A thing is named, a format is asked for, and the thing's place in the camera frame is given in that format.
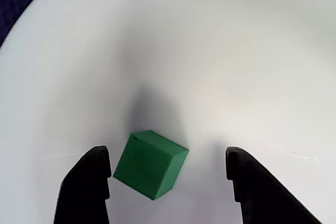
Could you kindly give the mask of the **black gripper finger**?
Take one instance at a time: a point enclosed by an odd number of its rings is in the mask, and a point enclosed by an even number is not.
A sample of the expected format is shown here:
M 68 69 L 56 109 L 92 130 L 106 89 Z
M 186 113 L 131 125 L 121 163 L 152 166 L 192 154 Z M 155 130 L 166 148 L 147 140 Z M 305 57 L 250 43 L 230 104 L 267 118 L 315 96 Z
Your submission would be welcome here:
M 243 223 L 319 223 L 287 188 L 247 151 L 226 149 L 226 176 L 233 182 Z
M 61 183 L 54 223 L 109 223 L 106 200 L 110 198 L 110 177 L 107 147 L 87 151 Z

